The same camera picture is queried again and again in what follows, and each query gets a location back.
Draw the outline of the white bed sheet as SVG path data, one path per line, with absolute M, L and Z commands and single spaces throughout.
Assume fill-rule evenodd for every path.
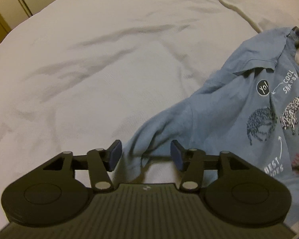
M 299 0 L 56 0 L 0 44 L 1 195 L 63 151 L 127 141 Z

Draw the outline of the blue printed t-shirt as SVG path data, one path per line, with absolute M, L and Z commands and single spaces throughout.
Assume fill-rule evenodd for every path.
M 244 41 L 189 98 L 145 122 L 124 146 L 118 179 L 136 179 L 147 163 L 169 156 L 173 140 L 217 155 L 230 151 L 291 192 L 285 219 L 299 222 L 299 64 L 295 29 Z

